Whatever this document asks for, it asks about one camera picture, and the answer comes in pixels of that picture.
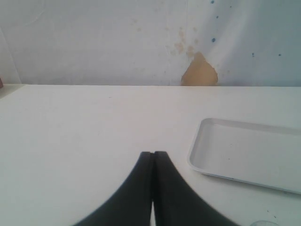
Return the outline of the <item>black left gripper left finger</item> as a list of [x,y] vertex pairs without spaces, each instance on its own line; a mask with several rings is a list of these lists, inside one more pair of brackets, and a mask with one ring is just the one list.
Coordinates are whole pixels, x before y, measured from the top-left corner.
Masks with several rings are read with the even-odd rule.
[[154,154],[142,152],[122,185],[77,226],[149,226]]

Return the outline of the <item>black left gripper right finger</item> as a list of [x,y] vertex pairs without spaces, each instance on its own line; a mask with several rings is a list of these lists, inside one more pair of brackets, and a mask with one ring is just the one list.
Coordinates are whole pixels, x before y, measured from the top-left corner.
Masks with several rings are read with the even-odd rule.
[[166,152],[154,153],[153,202],[158,226],[236,226],[183,179]]

